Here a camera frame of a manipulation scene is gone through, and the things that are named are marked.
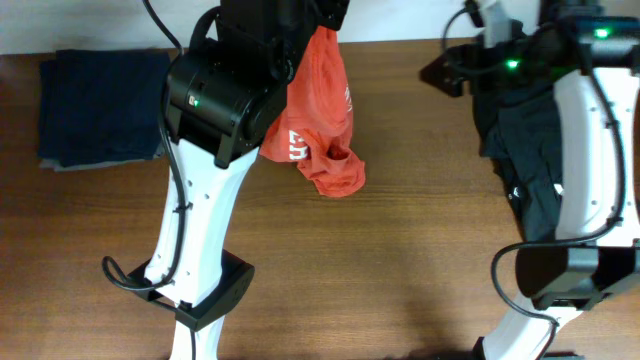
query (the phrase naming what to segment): red cloth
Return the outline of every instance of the red cloth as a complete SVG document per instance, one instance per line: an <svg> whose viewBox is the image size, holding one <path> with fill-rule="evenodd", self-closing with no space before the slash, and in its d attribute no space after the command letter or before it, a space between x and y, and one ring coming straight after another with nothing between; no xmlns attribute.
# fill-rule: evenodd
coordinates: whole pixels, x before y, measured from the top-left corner
<svg viewBox="0 0 640 360"><path fill-rule="evenodd" d="M271 125L260 154L297 162L322 195L358 191L365 182L364 162L349 149L353 105L335 31L318 28L287 90L287 108Z"/></svg>

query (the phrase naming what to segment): cable clip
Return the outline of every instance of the cable clip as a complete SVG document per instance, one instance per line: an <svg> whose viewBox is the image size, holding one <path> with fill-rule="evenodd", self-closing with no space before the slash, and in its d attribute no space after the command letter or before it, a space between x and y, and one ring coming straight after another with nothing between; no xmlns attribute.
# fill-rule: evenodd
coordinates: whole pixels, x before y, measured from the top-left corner
<svg viewBox="0 0 640 360"><path fill-rule="evenodd" d="M622 222L624 221L624 218L622 216L617 216L614 218L608 218L607 219L607 225L619 225L622 224Z"/></svg>
<svg viewBox="0 0 640 360"><path fill-rule="evenodd" d="M191 209L193 209L193 203L189 202L187 206L178 206L177 208L175 208L175 210L173 210L173 212L176 214L179 214L179 213L184 213L187 210L191 210Z"/></svg>

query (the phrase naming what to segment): black bracket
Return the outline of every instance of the black bracket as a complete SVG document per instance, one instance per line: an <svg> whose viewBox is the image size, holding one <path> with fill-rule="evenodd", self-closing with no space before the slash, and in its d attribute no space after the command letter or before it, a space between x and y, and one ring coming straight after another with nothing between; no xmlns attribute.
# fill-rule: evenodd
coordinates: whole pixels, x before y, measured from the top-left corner
<svg viewBox="0 0 640 360"><path fill-rule="evenodd" d="M148 281L144 278L144 272L151 260L138 266L129 275L129 279L140 285ZM176 308L176 321L184 324L193 331L199 331L212 322L225 316L240 302L251 284L255 268L244 262L230 252L222 252L222 277L220 284L198 306L192 307L183 303ZM135 292L145 301L156 301L163 297L157 291Z"/></svg>
<svg viewBox="0 0 640 360"><path fill-rule="evenodd" d="M573 306L588 311L640 284L640 249L522 249L516 258L516 278L522 294L538 310Z"/></svg>

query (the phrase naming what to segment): wire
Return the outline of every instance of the wire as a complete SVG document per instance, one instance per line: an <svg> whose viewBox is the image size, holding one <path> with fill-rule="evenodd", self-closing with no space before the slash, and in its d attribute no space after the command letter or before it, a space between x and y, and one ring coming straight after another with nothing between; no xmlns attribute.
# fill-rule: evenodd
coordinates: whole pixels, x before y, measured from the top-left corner
<svg viewBox="0 0 640 360"><path fill-rule="evenodd" d="M589 55L585 54L584 50L580 48L578 44L576 44L576 47L577 47L579 56L583 60L582 63L587 68L586 70L589 74L589 79L591 80L591 83L596 91L596 95L598 96L601 106L605 109L605 113L608 118L607 126L608 128L611 129L611 132L612 132L614 151L616 155L616 167L617 167L616 170L617 170L617 177L618 177L617 179L618 181L616 184L617 186L616 205L614 207L613 214L607 219L607 222L602 227L600 227L600 229L596 230L591 234L573 238L573 239L557 240L553 242L513 244L498 251L498 253L496 253L496 255L494 256L493 261L491 262L491 280L500 298L502 298L502 300L507 305L509 305L509 307L511 307L513 310L517 311L518 313L524 316L528 316L535 319L546 320L549 322L549 325L550 325L549 339L547 340L544 348L540 352L540 355L537 357L538 360L542 359L546 354L546 352L549 350L549 347L551 347L551 344L553 343L556 337L556 334L558 332L558 329L560 327L560 323L558 322L557 319L551 316L528 311L520 307L515 302L513 302L513 300L511 300L505 294L498 280L498 262L504 255L516 250L533 249L533 248L540 249L540 248L572 247L572 246L578 246L578 245L583 245L583 244L592 242L594 240L597 240L607 235L616 227L616 225L620 221L622 221L622 212L625 206L625 198L626 198L626 190L627 190L626 189L626 186L627 186L626 168L625 168L625 161L624 161L624 147L622 144L622 135L620 133L620 123L616 120L613 110L611 109L611 105L604 93L604 90L602 89L600 82L596 78L593 65L591 64L591 61L589 61L588 59Z"/></svg>
<svg viewBox="0 0 640 360"><path fill-rule="evenodd" d="M494 71L497 71L498 69L500 69L503 64L502 63L498 63L498 64L494 64L488 68L483 68L483 69L469 69L467 67L461 66L458 64L458 61L456 59L453 58L453 55L451 55L451 53L449 52L449 48L447 46L447 36L449 34L449 29L451 28L451 25L453 25L453 22L460 16L462 16L463 14L468 13L469 11L464 8L464 9L460 9L457 13L455 13L451 19L449 19L449 22L447 22L447 25L444 27L444 32L442 34L442 39L440 41L440 47L442 49L442 54L444 55L444 57L447 59L447 62L449 63L449 66L451 66L454 70L462 73L462 74L466 74L466 75L471 75L471 76L478 76L478 75L484 75L484 74L489 74L492 73Z"/></svg>
<svg viewBox="0 0 640 360"><path fill-rule="evenodd" d="M196 332L189 330L191 333L191 360L196 360Z"/></svg>
<svg viewBox="0 0 640 360"><path fill-rule="evenodd" d="M144 7L147 9L147 12L156 23L156 25L162 30L162 32L169 38L169 40L173 43L173 45L178 49L178 56L171 62L169 68L167 69L167 76L171 72L171 69L175 65L176 61L182 57L184 54L184 49L180 42L173 36L173 34L167 29L167 27L162 23L158 15L155 13L149 0L142 0ZM160 138L162 140L162 146L169 158L169 167L171 168L171 172L173 174L174 182L176 183L176 190L178 195L178 207L175 212L178 213L178 232L176 238L176 246L173 252L173 259L171 262L171 266L169 267L168 273L158 282L157 284L152 284L149 286L140 286L138 284L133 284L131 280L124 274L118 263L111 257L105 256L102 259L102 271L107 279L115 286L128 290L128 291L152 291L157 290L163 286L171 284L173 281L173 276L178 269L178 264L180 262L180 256L182 254L182 244L184 243L184 233L185 233L185 222L186 222L186 197L184 193L184 183L182 181L182 176L180 175L180 169L178 167L175 154L173 153L173 148L170 144L169 133L166 127L166 116L169 107L169 88L167 81L165 80L162 86L162 97L160 100L160 108L162 112L162 117L158 117L158 127L160 130ZM115 276L109 270L109 266L113 267L116 274L120 278L120 280L116 279Z"/></svg>
<svg viewBox="0 0 640 360"><path fill-rule="evenodd" d="M457 72L461 73L461 74L465 74L465 75L469 75L469 76L480 76L480 75L486 75L486 74L490 74L492 72L498 71L502 68L504 68L504 63L502 61L497 62L494 65L491 65L489 67L486 68L480 68L480 69L471 69L465 66L462 66L459 64L459 60L455 59L454 56L449 52L449 47L447 46L447 39L448 39L448 34L449 34L449 29L451 28L451 25L453 25L453 22L460 17L463 14L469 13L471 14L471 11L468 8L463 8L460 9L458 12L456 12L451 19L449 19L449 21L447 22L447 25L444 28L444 32L442 34L442 38L440 40L440 48L442 50L442 54L444 55L445 59L447 60L449 66L451 68L453 68L454 70L456 70ZM523 55L525 55L529 49L532 47L532 45L535 43L535 40L537 40L544 32L550 30L551 28L554 28L555 25L554 24L544 24L542 26L540 26L535 33L533 33L531 36L529 36L527 38L527 43L514 54L514 57L516 58L521 58L523 57Z"/></svg>
<svg viewBox="0 0 640 360"><path fill-rule="evenodd" d="M153 10L153 7L151 6L151 3L149 3L149 0L142 0L142 4L144 5L144 8L149 13L149 16L151 16L151 19L153 20L153 22L156 23L156 25L160 28L162 33L167 38L169 38L169 41L171 41L173 46L176 49L178 49L178 52L180 53L180 56L184 55L184 49L182 48L182 44L180 44L180 41L178 41L178 39L176 39L176 37L173 36L171 31L169 31L169 29L167 29L167 27L164 25L162 20L160 20L160 18L158 17L158 14L156 14L155 10Z"/></svg>

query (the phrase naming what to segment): green led light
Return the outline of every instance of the green led light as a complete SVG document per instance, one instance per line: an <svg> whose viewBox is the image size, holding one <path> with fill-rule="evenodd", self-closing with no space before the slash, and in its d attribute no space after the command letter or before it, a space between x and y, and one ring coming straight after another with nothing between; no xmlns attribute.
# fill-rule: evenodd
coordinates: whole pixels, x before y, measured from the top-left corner
<svg viewBox="0 0 640 360"><path fill-rule="evenodd" d="M609 37L609 35L611 35L611 30L606 29L606 28L600 28L600 29L596 29L594 31L594 35L598 38L598 39L606 39Z"/></svg>
<svg viewBox="0 0 640 360"><path fill-rule="evenodd" d="M520 66L520 61L519 60L507 60L507 68L509 70L515 70L518 68L518 66Z"/></svg>

